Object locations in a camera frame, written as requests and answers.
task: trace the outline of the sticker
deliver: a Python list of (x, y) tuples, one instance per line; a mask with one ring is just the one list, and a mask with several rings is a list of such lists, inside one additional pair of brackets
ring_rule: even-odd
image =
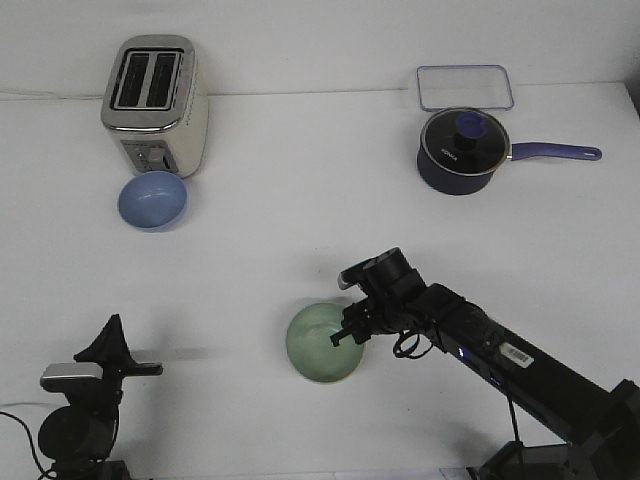
[(533, 357), (514, 347), (509, 342), (500, 345), (500, 353), (522, 368), (527, 368), (533, 363)]

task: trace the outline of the white table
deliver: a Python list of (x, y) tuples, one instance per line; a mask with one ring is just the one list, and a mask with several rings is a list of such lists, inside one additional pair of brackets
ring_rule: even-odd
[[(65, 404), (39, 387), (44, 368), (117, 312), (134, 357), (165, 367), (124, 383), (112, 458), (135, 477), (481, 463), (512, 436), (506, 401), (452, 356), (397, 360), (395, 338), (376, 337), (331, 385), (288, 363), (292, 316), (362, 298), (337, 274), (393, 246), (603, 388), (640, 381), (638, 116), (621, 84), (514, 94), (499, 115), (513, 142), (603, 159), (506, 164), (451, 197), (417, 174), (426, 115), (409, 92), (214, 97), (188, 214), (160, 234), (118, 216), (131, 173), (100, 101), (1, 102), (0, 403), (52, 404), (7, 408), (37, 431)], [(525, 443), (557, 441), (519, 419)], [(22, 431), (1, 422), (2, 464), (35, 478)]]

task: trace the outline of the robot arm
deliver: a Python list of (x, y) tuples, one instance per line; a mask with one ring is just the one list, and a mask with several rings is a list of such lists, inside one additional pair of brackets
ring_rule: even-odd
[(607, 392), (498, 324), (448, 288), (427, 286), (398, 248), (343, 271), (341, 288), (358, 285), (367, 296), (343, 311), (334, 345), (352, 335), (399, 334), (403, 344), (426, 336), (567, 442), (524, 447), (510, 442), (483, 469), (481, 478), (640, 478), (640, 390), (623, 380)]

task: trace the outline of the toaster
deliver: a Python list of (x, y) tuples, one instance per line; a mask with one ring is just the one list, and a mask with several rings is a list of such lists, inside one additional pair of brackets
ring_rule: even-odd
[(111, 69), (101, 119), (134, 173), (195, 172), (209, 101), (193, 44), (178, 35), (127, 40)]

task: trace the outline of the purple handle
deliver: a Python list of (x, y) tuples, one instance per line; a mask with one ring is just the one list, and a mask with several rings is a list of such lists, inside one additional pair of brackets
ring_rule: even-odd
[(561, 157), (576, 160), (600, 160), (602, 151), (595, 147), (580, 145), (563, 145), (561, 143), (514, 143), (511, 145), (511, 160), (522, 160), (529, 157)]

